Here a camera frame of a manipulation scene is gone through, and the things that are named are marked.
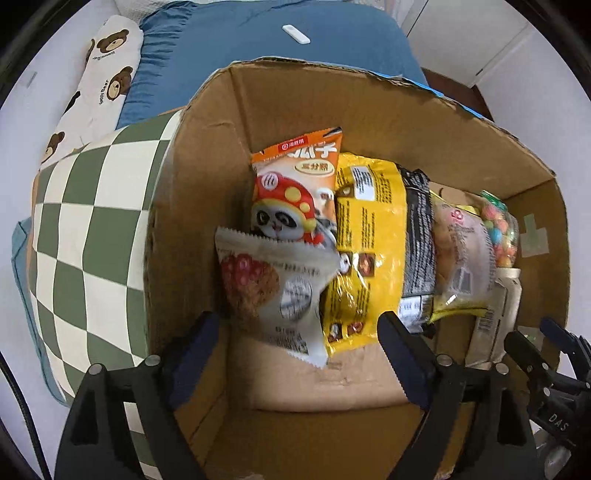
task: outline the blue pillow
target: blue pillow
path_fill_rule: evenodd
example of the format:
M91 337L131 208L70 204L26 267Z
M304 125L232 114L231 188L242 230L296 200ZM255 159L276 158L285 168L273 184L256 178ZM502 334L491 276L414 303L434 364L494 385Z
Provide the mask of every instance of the blue pillow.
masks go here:
M311 42L300 45L281 27ZM394 19L367 5L316 0L173 2L143 20L141 60L117 128L184 106L217 69L278 56L334 63L424 85L423 72Z
M12 233L12 272L14 273L14 280L17 283L18 291L21 293L22 304L25 307L25 314L27 315L27 323L29 332L35 345L35 351L41 362L41 373L45 385L54 396L54 398L62 405L67 406L64 398L60 392L59 387L49 366L47 353L45 351L45 343L37 332L35 319L33 318L33 308L31 307L31 296L29 295L29 287L27 285L27 242L29 234L31 233L31 218L29 217L22 222L18 222Z

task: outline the bed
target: bed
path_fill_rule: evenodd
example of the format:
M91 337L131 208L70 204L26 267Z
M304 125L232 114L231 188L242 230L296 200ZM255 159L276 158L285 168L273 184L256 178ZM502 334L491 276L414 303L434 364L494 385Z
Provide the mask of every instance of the bed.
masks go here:
M282 25L311 42L300 45ZM367 5L315 0L174 2L140 23L144 45L118 128L186 105L199 86L235 60L286 57L335 63L426 84L406 36Z

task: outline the tape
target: tape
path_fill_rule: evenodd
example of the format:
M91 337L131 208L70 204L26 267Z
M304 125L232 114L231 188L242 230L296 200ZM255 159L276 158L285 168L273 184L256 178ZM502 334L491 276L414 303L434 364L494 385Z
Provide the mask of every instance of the tape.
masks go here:
M536 227L533 213L524 216L523 221L525 223L525 233L519 236L521 240L521 256L527 258L550 253L546 228Z

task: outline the screw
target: screw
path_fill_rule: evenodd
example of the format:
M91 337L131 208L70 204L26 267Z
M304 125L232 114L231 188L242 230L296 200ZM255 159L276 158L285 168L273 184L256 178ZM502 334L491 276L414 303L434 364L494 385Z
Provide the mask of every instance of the screw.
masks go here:
M92 364L88 369L90 375L98 375L102 372L103 366L101 364Z
M443 353L437 356L437 363L442 367L449 367L453 363L453 360L452 357Z
M495 365L496 371L498 371L501 375L506 375L509 373L509 367L506 366L504 363L498 363Z
M144 363L146 364L147 367L155 367L156 365L158 365L160 363L160 357L158 355L150 355L150 356L146 357L146 360L144 360Z

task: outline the cardboard box flap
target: cardboard box flap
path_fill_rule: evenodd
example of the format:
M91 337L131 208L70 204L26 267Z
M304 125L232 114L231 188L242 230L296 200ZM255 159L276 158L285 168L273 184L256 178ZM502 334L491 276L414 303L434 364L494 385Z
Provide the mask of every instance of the cardboard box flap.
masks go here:
M225 72L232 76L253 151L339 125L342 151L421 168L439 183L470 192L492 190L507 198L553 176L494 124L400 77L282 60L235 63L218 75Z

